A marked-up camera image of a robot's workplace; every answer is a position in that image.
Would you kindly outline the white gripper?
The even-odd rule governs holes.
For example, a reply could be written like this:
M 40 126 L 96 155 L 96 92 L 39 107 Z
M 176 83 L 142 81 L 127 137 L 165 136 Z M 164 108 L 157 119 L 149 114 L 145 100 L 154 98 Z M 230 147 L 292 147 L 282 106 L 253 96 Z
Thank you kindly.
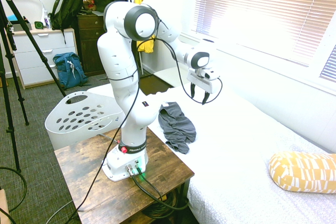
M 205 91 L 204 98 L 202 100 L 202 105 L 204 105 L 207 102 L 209 95 L 214 93 L 214 90 L 213 90 L 214 78 L 211 74 L 210 69 L 205 69 L 205 68 L 191 69 L 189 68 L 188 74 L 187 74 L 187 80 L 191 83 L 190 85 L 191 98 L 194 98 L 195 96 L 195 86 L 198 86 Z

